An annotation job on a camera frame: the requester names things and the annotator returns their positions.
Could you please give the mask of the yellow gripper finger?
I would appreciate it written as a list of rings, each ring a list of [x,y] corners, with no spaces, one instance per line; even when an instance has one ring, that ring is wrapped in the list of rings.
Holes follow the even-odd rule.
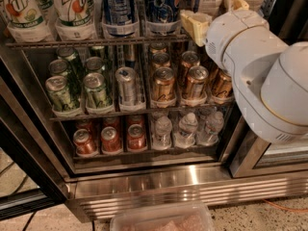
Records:
[[[199,47],[204,46],[212,17],[206,13],[181,10],[180,18],[183,28],[191,36],[194,43]]]
[[[248,3],[244,0],[223,0],[223,5],[228,12],[249,9]]]

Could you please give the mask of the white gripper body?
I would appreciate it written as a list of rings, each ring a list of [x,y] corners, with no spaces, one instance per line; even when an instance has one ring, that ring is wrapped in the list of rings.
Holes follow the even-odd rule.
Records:
[[[258,26],[270,28],[269,23],[261,15],[250,10],[230,11],[217,17],[210,24],[206,34],[207,55],[220,69],[225,70],[222,58],[228,44],[238,34]]]

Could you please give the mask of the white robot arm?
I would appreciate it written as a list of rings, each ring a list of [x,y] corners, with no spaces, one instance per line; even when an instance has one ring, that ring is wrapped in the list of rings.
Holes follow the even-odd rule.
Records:
[[[182,26],[231,76],[237,105],[250,129],[270,143],[308,133],[308,42],[289,45],[257,12],[229,8],[217,18],[180,12]]]

